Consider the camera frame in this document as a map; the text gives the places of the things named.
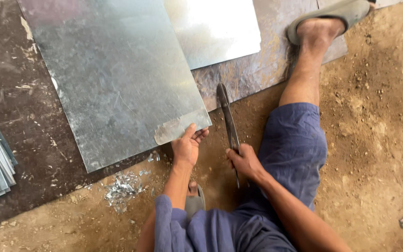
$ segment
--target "metal shears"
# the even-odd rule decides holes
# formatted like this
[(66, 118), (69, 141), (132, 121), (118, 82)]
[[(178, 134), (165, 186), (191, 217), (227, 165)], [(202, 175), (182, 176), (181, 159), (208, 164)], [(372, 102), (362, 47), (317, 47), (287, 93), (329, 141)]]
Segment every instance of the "metal shears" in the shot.
[[(230, 143), (230, 148), (235, 152), (239, 153), (239, 137), (237, 135), (236, 127), (234, 126), (234, 121), (232, 119), (227, 89), (225, 85), (223, 85), (222, 83), (220, 83), (217, 86), (217, 96), (219, 97), (220, 106), (222, 107), (223, 117), (225, 117), (225, 125), (227, 128), (227, 135)], [(239, 188), (239, 177), (237, 175), (237, 170), (235, 168), (233, 169), (236, 174), (237, 188)]]

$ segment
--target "forearm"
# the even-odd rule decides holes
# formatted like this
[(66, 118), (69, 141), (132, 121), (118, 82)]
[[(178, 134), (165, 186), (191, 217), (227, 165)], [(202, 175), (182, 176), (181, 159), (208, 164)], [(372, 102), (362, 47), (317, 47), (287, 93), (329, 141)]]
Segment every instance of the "forearm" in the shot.
[(329, 225), (270, 174), (262, 172), (256, 179), (256, 183), (266, 192), (291, 240), (300, 251), (351, 251)]
[(171, 200), (172, 208), (184, 210), (192, 168), (192, 165), (188, 163), (175, 163), (173, 165), (163, 191), (163, 194)]

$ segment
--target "hand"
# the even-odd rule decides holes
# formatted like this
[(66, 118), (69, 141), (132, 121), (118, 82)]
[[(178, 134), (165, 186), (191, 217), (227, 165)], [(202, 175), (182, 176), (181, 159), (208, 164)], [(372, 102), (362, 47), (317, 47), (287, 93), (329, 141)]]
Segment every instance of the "hand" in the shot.
[(239, 154), (232, 149), (227, 149), (228, 166), (236, 168), (237, 171), (247, 176), (254, 182), (265, 174), (266, 171), (262, 167), (261, 162), (257, 158), (253, 147), (246, 143), (239, 146)]
[(191, 168), (198, 158), (198, 144), (209, 134), (208, 127), (195, 132), (197, 126), (191, 123), (184, 135), (172, 141), (174, 164), (189, 164)]

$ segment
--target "dirt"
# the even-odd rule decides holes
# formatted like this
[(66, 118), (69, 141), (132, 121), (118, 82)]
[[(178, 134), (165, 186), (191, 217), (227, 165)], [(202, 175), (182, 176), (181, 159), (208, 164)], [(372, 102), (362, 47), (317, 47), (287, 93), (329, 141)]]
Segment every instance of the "dirt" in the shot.
[[(322, 67), (321, 126), (327, 164), (315, 199), (316, 213), (358, 252), (403, 251), (403, 4), (378, 10), (346, 33), (349, 54)], [(266, 119), (285, 84), (232, 105), (239, 138), (258, 150)], [(193, 172), (206, 206), (232, 210), (242, 191), (226, 168), (227, 137), (221, 111), (201, 144)], [(0, 251), (134, 251), (140, 228), (163, 189), (170, 169), (169, 146), (161, 160), (129, 170), (149, 188), (123, 214), (106, 207), (95, 183), (20, 214), (0, 227)], [(113, 180), (110, 176), (102, 183)]]

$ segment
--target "flip-flop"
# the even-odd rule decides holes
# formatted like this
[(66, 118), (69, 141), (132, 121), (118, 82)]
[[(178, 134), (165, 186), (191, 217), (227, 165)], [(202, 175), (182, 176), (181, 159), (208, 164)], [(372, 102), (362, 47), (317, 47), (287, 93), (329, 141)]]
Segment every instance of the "flip-flop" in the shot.
[(184, 210), (187, 215), (186, 218), (190, 219), (198, 210), (206, 210), (205, 196), (203, 194), (202, 187), (197, 184), (198, 196), (186, 196), (186, 204), (184, 204)]
[(288, 27), (288, 40), (295, 45), (300, 44), (298, 34), (296, 34), (296, 29), (302, 21), (309, 18), (339, 18), (343, 20), (345, 26), (344, 32), (346, 32), (351, 26), (368, 14), (370, 6), (369, 2), (376, 3), (375, 0), (341, 0), (338, 3), (334, 3), (323, 9), (301, 15)]

